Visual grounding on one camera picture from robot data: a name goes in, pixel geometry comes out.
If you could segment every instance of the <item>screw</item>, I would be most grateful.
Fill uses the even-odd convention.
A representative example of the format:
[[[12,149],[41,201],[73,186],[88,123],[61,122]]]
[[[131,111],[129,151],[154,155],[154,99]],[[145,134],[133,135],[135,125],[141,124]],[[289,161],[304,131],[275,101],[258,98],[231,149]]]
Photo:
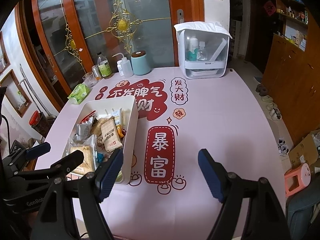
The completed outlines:
[[[234,172],[228,172],[227,175],[230,179],[235,179],[237,177],[237,174],[235,174]]]
[[[94,177],[94,172],[90,171],[85,176],[86,176],[87,179],[91,179],[91,178]]]
[[[55,184],[59,184],[60,182],[62,182],[62,179],[58,177],[58,178],[55,178],[53,182]]]
[[[264,177],[260,178],[259,181],[262,183],[262,184],[267,184],[268,183],[268,180]]]

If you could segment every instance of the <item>green tissue package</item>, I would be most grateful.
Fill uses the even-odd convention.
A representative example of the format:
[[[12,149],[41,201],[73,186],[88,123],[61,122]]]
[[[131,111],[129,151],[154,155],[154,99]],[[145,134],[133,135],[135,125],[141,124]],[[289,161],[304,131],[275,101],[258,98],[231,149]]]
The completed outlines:
[[[90,90],[85,84],[79,84],[71,92],[68,99],[70,99],[72,104],[79,105],[89,94]]]

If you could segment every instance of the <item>red rounded rectangle graphic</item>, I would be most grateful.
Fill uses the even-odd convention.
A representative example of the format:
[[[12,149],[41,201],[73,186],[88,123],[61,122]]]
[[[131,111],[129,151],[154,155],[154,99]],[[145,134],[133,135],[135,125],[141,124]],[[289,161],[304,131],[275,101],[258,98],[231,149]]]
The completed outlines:
[[[153,126],[148,131],[144,178],[150,184],[168,184],[174,174],[175,140],[169,126]]]

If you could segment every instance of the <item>blue gripper pad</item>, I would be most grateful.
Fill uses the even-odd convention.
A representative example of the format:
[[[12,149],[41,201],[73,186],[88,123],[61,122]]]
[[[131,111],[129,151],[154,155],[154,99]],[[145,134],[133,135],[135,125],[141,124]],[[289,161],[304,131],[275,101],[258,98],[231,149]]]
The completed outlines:
[[[95,179],[95,184],[99,189],[98,199],[102,202],[110,195],[112,187],[121,170],[123,164],[123,150],[115,149],[108,161],[100,164],[99,174]]]
[[[201,149],[198,153],[198,164],[207,182],[211,194],[219,202],[225,201],[224,188],[227,183],[226,174],[221,163],[216,163],[206,149]]]
[[[36,159],[36,158],[50,152],[50,150],[51,150],[50,143],[45,142],[45,143],[39,144],[39,145],[27,150],[26,159],[29,161]]]

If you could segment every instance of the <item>pink tablecloth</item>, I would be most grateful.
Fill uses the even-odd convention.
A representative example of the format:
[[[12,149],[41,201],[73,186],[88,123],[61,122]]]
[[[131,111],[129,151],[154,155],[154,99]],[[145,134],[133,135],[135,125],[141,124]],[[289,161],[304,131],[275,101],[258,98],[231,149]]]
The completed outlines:
[[[51,152],[36,169],[59,160],[85,102],[135,95],[139,109],[132,180],[115,185],[101,204],[114,235],[135,240],[206,239],[221,204],[197,163],[206,148],[227,171],[269,179],[284,208],[284,176],[276,142],[256,99],[235,71],[221,78],[187,80],[179,68],[158,68],[127,81],[115,74],[100,81],[85,101],[67,103],[52,126]],[[234,236],[243,230],[244,201]],[[78,200],[75,214],[83,220]]]

